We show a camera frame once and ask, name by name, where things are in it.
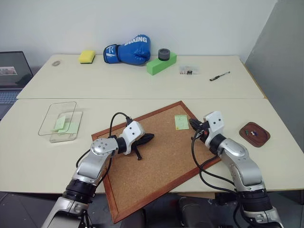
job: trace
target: clear plastic tray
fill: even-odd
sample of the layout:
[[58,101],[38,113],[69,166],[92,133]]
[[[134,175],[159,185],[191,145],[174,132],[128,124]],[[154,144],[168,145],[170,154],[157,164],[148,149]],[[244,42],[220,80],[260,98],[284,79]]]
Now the clear plastic tray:
[[77,137],[82,117],[82,112],[76,110],[76,105],[76,102],[51,104],[38,135],[46,137],[51,143],[74,140]]

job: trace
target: wooden coaster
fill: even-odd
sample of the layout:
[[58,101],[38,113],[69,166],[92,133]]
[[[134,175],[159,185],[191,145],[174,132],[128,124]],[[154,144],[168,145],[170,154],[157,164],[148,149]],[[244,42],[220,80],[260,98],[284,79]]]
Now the wooden coaster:
[[255,147],[263,146],[270,138],[269,132],[254,122],[247,123],[239,134]]

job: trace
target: blue boxing glove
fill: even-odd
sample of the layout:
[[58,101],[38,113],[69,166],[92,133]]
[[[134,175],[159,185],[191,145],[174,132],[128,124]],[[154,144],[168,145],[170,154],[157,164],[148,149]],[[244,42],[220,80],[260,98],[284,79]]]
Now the blue boxing glove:
[[137,35],[134,39],[122,45],[113,44],[104,49],[106,63],[125,62],[141,65],[150,59],[150,38],[146,35]]

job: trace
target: pen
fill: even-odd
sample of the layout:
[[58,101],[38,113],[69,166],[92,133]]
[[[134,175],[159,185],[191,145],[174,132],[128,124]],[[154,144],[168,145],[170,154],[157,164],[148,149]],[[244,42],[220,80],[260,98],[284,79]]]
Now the pen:
[[211,79],[209,79],[210,81],[214,81],[215,79],[218,79],[219,77],[221,77],[221,76],[223,76],[223,75],[226,75],[226,74],[229,74],[230,73],[230,71],[228,71],[228,72],[226,72],[226,73],[223,73],[222,75],[218,75],[218,76],[215,76],[215,77],[213,77],[213,78],[211,78]]

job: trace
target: laptop screen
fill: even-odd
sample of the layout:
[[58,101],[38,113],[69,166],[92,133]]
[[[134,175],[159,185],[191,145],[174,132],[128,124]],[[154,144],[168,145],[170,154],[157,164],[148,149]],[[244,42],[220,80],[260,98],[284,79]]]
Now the laptop screen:
[[22,51],[0,52],[0,90],[22,89],[32,77]]

